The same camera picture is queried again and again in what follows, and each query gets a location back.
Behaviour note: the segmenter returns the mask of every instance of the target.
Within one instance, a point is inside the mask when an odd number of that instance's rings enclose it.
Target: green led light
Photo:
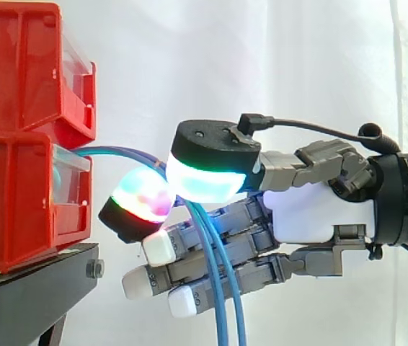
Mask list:
[[[246,175],[234,172],[210,172],[189,167],[169,155],[167,181],[182,198],[196,203],[225,203],[244,184]]]
[[[163,223],[175,202],[166,180],[148,167],[126,174],[111,197],[122,209],[153,223]]]

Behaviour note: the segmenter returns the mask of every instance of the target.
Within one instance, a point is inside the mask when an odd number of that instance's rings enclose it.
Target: red plastic bin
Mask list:
[[[41,133],[0,133],[0,272],[90,235],[92,163]]]
[[[95,66],[50,3],[0,2],[0,131],[33,130],[64,148],[95,139]]]

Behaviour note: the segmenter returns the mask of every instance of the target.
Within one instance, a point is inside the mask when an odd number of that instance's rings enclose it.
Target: white curtain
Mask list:
[[[236,121],[254,111],[351,133],[373,121],[408,148],[408,0],[59,3],[97,63],[99,144],[165,159],[178,122]],[[283,128],[258,137],[264,149],[284,152],[319,138]],[[131,167],[95,159],[95,215]],[[184,217],[177,210],[171,222]],[[126,301],[120,280],[143,263],[137,246],[122,244],[95,217],[91,240],[100,243],[105,277],[69,313],[63,346],[216,344],[211,311],[178,320],[164,295]],[[408,345],[408,257],[394,249],[383,261],[366,256],[346,254],[343,278],[293,278],[246,295],[249,345]]]

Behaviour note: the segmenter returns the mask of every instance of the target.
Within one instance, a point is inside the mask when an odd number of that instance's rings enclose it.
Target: clear plastic window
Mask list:
[[[92,74],[92,65],[78,48],[76,41],[63,27],[63,77],[69,89],[84,101],[84,76]]]
[[[90,170],[90,161],[53,146],[52,199],[56,204],[80,204],[81,173]]]

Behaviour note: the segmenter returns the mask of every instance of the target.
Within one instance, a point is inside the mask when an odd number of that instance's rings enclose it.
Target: black shelf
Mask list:
[[[95,288],[90,265],[98,244],[77,244],[70,252],[23,270],[0,275],[0,346],[58,345],[66,312]]]

